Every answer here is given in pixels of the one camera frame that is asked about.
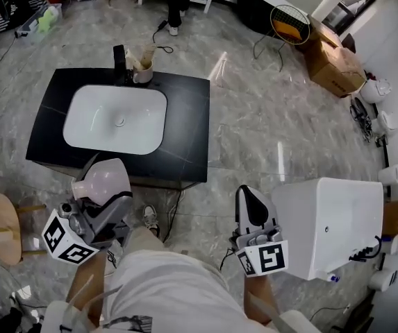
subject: black faucet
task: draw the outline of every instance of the black faucet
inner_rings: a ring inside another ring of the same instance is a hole
[[[123,44],[114,46],[114,85],[133,84],[133,70],[126,68],[126,56]]]

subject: person's left arm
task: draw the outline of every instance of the person's left arm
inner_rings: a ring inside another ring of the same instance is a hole
[[[107,252],[99,252],[90,258],[86,263],[81,264],[72,281],[71,288],[67,294],[66,302],[69,302],[77,292],[88,281],[89,277],[93,275],[90,285],[80,294],[74,302],[74,307],[80,311],[83,306],[92,298],[101,295],[104,292],[104,269],[106,265]],[[101,309],[103,307],[103,300],[98,300],[92,304],[88,317],[90,321],[96,326],[99,326]]]

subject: person's right arm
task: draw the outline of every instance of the person's right arm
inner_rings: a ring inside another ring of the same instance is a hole
[[[272,306],[279,313],[279,308],[274,299],[268,276],[245,277],[243,302],[245,314],[249,319],[259,322],[262,325],[267,325],[270,323],[271,319],[250,301],[248,293],[260,298],[263,302]]]

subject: sink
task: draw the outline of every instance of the sink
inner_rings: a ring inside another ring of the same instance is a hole
[[[320,178],[274,188],[278,224],[288,240],[288,272],[323,278],[381,237],[380,182]]]
[[[72,99],[63,137],[78,148],[149,154],[162,142],[166,107],[158,90],[86,85]]]

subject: stool leg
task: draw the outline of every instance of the stool leg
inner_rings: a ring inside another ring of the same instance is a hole
[[[43,210],[46,208],[46,205],[37,205],[37,206],[26,206],[26,207],[20,207],[17,208],[17,213],[18,214],[23,214],[25,212],[32,212],[32,211],[37,211],[37,210]]]
[[[27,255],[46,255],[47,250],[24,250],[22,256],[25,257]]]

